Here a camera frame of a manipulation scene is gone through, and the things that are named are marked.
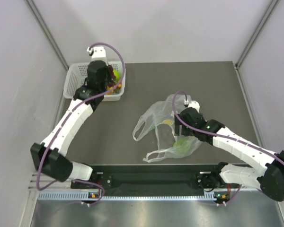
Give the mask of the red grape bunch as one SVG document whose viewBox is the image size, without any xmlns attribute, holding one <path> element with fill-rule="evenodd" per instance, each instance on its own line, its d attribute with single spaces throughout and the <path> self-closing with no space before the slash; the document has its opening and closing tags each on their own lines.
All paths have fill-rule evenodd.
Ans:
<svg viewBox="0 0 284 227">
<path fill-rule="evenodd" d="M 114 87 L 116 85 L 116 76 L 114 74 L 114 69 L 111 65 L 108 66 L 108 70 L 109 70 L 109 73 L 110 73 L 110 80 L 108 82 L 108 87 Z"/>
</svg>

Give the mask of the red cherry sprig with leaves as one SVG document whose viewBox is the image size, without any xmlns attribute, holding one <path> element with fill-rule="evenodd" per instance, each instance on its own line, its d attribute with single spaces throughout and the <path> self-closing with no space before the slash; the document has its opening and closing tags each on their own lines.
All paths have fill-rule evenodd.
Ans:
<svg viewBox="0 0 284 227">
<path fill-rule="evenodd" d="M 110 82 L 107 86 L 107 95 L 112 95 L 113 93 L 119 93 L 122 87 L 122 83 L 115 83 L 114 81 Z"/>
</svg>

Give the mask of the clear plastic bag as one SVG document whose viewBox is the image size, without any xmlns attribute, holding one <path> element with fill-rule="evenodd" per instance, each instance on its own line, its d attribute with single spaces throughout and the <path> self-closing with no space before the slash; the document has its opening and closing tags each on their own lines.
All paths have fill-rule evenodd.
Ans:
<svg viewBox="0 0 284 227">
<path fill-rule="evenodd" d="M 132 137 L 135 141 L 141 141 L 150 132 L 155 133 L 157 149 L 148 152 L 143 158 L 144 162 L 154 163 L 164 159 L 185 158 L 193 154 L 202 144 L 196 137 L 190 136 L 190 148 L 183 153 L 177 153 L 173 147 L 177 139 L 184 136 L 175 136 L 174 111 L 172 106 L 174 95 L 171 94 L 164 101 L 157 101 L 152 104 L 139 118 Z"/>
</svg>

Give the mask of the green starfruit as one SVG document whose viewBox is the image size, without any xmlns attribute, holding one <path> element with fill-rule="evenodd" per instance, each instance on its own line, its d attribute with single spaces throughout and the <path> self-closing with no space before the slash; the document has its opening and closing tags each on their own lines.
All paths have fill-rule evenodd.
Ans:
<svg viewBox="0 0 284 227">
<path fill-rule="evenodd" d="M 175 151 L 177 153 L 183 153 L 183 152 L 186 152 L 190 148 L 190 144 L 191 144 L 191 139 L 188 137 L 185 137 L 185 138 L 177 139 L 174 142 L 173 147 L 175 148 Z"/>
</svg>

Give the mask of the green apple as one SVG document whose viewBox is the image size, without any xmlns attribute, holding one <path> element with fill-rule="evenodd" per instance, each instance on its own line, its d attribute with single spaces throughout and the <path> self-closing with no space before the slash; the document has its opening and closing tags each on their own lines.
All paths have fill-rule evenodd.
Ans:
<svg viewBox="0 0 284 227">
<path fill-rule="evenodd" d="M 118 70 L 116 70 L 116 69 L 113 69 L 113 79 L 114 79 L 114 81 L 116 81 L 116 82 L 118 82 L 119 80 L 120 80 L 120 73 L 119 73 L 119 71 Z"/>
</svg>

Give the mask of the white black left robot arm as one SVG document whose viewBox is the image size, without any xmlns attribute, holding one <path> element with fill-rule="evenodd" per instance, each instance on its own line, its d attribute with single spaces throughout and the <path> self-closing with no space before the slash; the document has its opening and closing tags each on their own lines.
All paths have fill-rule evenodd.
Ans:
<svg viewBox="0 0 284 227">
<path fill-rule="evenodd" d="M 108 65 L 101 60 L 89 63 L 87 75 L 54 130 L 41 143 L 34 143 L 30 152 L 36 170 L 42 174 L 59 182 L 78 179 L 91 188 L 98 182 L 92 167 L 71 162 L 66 154 L 80 127 L 104 99 L 102 94 L 107 91 L 112 77 Z"/>
</svg>

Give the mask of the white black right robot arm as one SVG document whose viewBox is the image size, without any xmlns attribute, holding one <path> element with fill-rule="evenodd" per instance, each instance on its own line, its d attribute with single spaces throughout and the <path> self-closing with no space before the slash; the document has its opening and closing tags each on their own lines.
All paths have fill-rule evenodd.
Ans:
<svg viewBox="0 0 284 227">
<path fill-rule="evenodd" d="M 248 167 L 225 162 L 216 165 L 211 172 L 215 187 L 227 183 L 241 184 L 261 190 L 275 201 L 284 201 L 284 150 L 276 153 L 257 146 L 217 120 L 205 120 L 193 107 L 185 108 L 174 118 L 176 135 L 195 137 L 248 164 Z"/>
</svg>

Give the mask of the white perforated plastic basket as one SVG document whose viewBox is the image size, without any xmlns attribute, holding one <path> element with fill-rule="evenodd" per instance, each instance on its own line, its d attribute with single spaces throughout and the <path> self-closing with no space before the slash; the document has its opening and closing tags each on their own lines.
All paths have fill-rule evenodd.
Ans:
<svg viewBox="0 0 284 227">
<path fill-rule="evenodd" d="M 120 61 L 94 60 L 69 67 L 63 88 L 66 99 L 104 94 L 103 101 L 118 101 L 125 88 L 125 65 Z"/>
</svg>

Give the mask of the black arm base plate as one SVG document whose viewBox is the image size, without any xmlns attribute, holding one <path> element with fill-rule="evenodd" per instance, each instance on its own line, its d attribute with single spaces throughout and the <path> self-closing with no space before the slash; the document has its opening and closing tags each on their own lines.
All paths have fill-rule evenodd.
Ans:
<svg viewBox="0 0 284 227">
<path fill-rule="evenodd" d="M 201 196 L 197 177 L 214 164 L 94 165 L 91 182 L 100 184 L 105 196 Z"/>
</svg>

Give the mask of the aluminium frame rail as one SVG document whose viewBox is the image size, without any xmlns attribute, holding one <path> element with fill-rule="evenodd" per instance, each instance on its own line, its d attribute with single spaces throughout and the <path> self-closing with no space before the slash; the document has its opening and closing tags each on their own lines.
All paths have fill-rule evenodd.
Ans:
<svg viewBox="0 0 284 227">
<path fill-rule="evenodd" d="M 28 186 L 29 189 L 37 189 L 37 187 L 36 187 L 36 180 L 37 180 L 37 172 L 34 172 L 32 174 L 32 177 L 31 177 L 31 180 L 30 180 L 30 183 L 29 183 L 29 186 Z M 49 183 L 51 183 L 53 181 L 54 181 L 53 178 L 51 178 L 49 176 L 46 176 L 44 174 L 41 174 L 40 175 L 40 180 L 39 180 L 39 186 L 41 188 L 45 187 Z M 57 181 L 57 182 L 51 184 L 49 187 L 47 187 L 46 190 L 69 189 L 70 187 L 71 187 L 71 180 L 66 180 L 65 182 Z"/>
</svg>

